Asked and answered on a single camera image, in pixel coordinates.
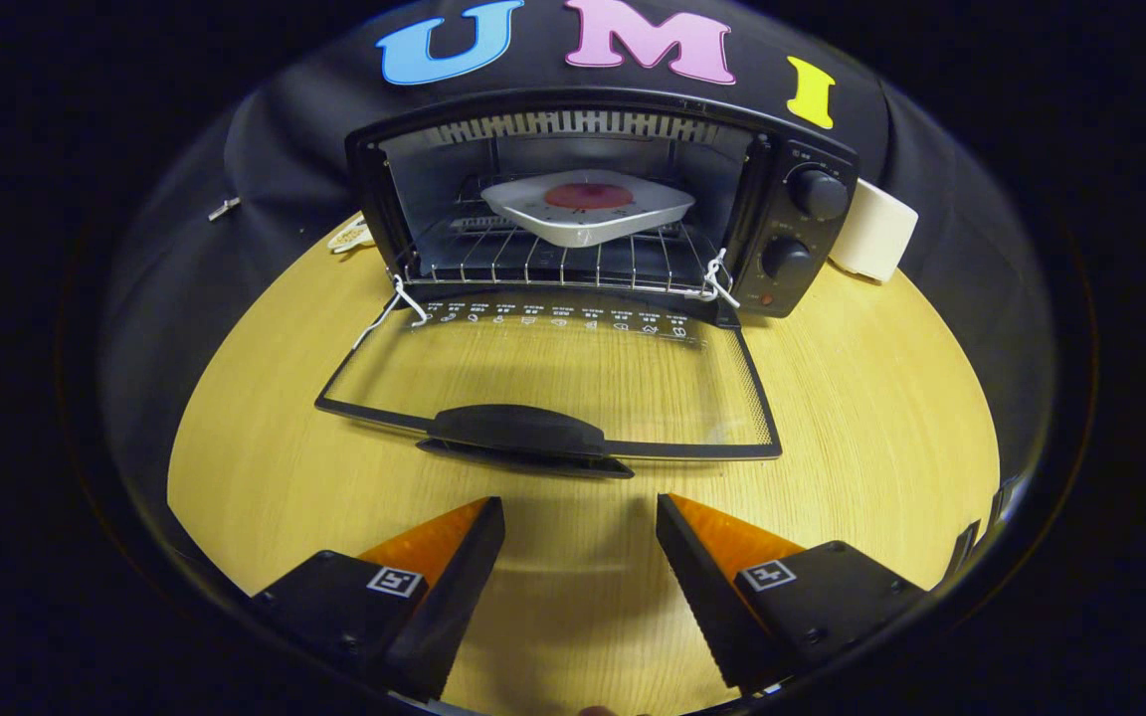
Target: metal clip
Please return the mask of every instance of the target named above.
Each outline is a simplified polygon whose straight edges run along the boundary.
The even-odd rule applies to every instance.
[[[219,205],[219,208],[215,208],[214,212],[211,212],[210,215],[206,218],[210,219],[211,222],[213,222],[219,217],[223,217],[223,214],[227,214],[229,208],[240,207],[241,203],[242,203],[241,196],[233,196],[231,199],[223,199],[223,203]]]

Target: wooden table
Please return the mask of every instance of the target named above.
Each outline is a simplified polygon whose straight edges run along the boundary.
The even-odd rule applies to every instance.
[[[254,593],[315,550],[358,554],[500,495],[505,544],[442,701],[497,715],[603,703],[660,716],[737,697],[653,536],[657,494],[803,546],[846,540],[924,589],[942,577],[956,535],[987,521],[999,483],[987,402],[904,275],[879,286],[826,267],[790,317],[745,318],[782,458],[630,462],[629,480],[497,471],[317,411],[314,398],[390,296],[372,249],[336,257],[315,245],[288,268],[201,377],[168,503]]]

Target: blue letter u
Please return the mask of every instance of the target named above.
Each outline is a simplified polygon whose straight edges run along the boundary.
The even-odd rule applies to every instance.
[[[477,44],[454,57],[432,57],[432,27],[445,18],[424,19],[399,29],[376,46],[383,48],[383,78],[392,85],[426,85],[478,70],[501,57],[510,45],[510,13],[524,0],[501,0],[464,10],[464,18],[477,19]]]

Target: white container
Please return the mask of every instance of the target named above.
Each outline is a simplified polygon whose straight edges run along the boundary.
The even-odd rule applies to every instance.
[[[620,186],[633,200],[623,207],[568,208],[547,204],[547,191],[567,183]],[[555,245],[586,249],[630,233],[677,222],[697,203],[690,194],[607,170],[576,170],[509,181],[480,192],[489,208]]]
[[[918,212],[877,186],[856,181],[856,195],[829,259],[847,273],[885,283],[901,265],[916,226]]]

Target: pink letter m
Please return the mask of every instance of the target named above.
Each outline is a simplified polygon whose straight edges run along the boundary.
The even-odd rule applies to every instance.
[[[622,0],[567,0],[582,15],[582,41],[564,58],[579,68],[617,68],[625,58],[613,52],[613,36],[645,68],[654,68],[672,47],[678,57],[669,69],[683,77],[736,85],[723,57],[723,36],[732,27],[717,19],[676,13],[659,26]]]

